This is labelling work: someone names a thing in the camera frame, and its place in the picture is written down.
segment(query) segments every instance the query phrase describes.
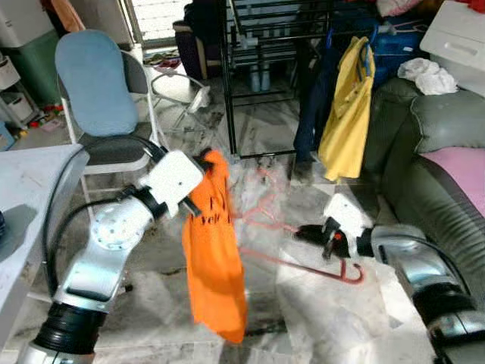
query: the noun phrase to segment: orange t-shirt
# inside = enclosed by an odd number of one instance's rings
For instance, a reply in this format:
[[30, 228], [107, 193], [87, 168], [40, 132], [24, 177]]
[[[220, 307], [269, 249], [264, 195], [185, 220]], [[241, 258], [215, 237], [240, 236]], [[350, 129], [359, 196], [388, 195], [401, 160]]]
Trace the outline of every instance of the orange t-shirt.
[[190, 194], [202, 214], [189, 216], [183, 230], [192, 314], [224, 339], [240, 343], [247, 307], [227, 191], [229, 171], [217, 151], [210, 151], [205, 160], [213, 166]]

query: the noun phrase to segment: gray sofa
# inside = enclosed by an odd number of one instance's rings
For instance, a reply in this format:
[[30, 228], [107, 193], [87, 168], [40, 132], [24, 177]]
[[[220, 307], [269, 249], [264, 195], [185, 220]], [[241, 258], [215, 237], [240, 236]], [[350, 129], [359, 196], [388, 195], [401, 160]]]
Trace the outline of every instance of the gray sofa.
[[[454, 154], [456, 148], [449, 147], [466, 147], [458, 151], [465, 154]], [[476, 199], [459, 184], [463, 177], [469, 177], [468, 183], [482, 181], [471, 180], [471, 175], [457, 178], [429, 159], [433, 153], [428, 154], [445, 150], [448, 159], [455, 159], [456, 173], [475, 175], [483, 170], [485, 176], [485, 157], [483, 163], [460, 157], [467, 151], [485, 155], [481, 148], [485, 148], [481, 96], [465, 90], [424, 96], [413, 83], [400, 79], [376, 91], [363, 168], [376, 180], [397, 218], [419, 227], [455, 260], [479, 307], [485, 309], [485, 217]], [[480, 188], [485, 203], [485, 182], [475, 188]]]

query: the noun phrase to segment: clothes drying rack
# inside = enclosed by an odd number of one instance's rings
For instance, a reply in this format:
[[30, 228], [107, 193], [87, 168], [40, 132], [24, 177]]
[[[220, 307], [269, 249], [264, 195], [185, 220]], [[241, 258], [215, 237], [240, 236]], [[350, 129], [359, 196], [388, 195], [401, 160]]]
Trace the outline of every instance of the clothes drying rack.
[[[242, 155], [236, 144], [234, 108], [269, 102], [283, 102], [296, 97], [296, 43], [323, 39], [332, 27], [333, 14], [367, 6], [345, 0], [217, 0], [219, 12], [219, 46], [221, 50], [224, 101], [230, 153], [239, 158], [294, 153], [293, 149]], [[335, 32], [354, 34], [354, 30]], [[286, 89], [269, 89], [258, 93], [235, 93], [233, 75], [236, 69], [283, 61], [295, 62]], [[252, 99], [237, 103], [235, 100]]]

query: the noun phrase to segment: green storage container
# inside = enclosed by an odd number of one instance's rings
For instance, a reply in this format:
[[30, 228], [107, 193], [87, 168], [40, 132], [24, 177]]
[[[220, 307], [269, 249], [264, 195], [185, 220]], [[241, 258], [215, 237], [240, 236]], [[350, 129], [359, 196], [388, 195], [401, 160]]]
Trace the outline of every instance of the green storage container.
[[60, 103], [54, 54], [59, 37], [55, 30], [22, 45], [19, 48], [2, 48], [1, 52], [12, 60], [20, 81], [37, 105]]

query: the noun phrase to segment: blue chair cushion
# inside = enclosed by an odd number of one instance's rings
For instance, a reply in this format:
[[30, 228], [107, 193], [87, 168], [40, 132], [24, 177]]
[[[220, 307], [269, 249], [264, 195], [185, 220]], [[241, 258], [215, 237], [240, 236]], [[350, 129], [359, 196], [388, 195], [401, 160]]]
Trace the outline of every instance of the blue chair cushion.
[[55, 66], [74, 119], [85, 133], [107, 137], [135, 130], [138, 111], [128, 92], [120, 49], [108, 36], [98, 30], [63, 36]]

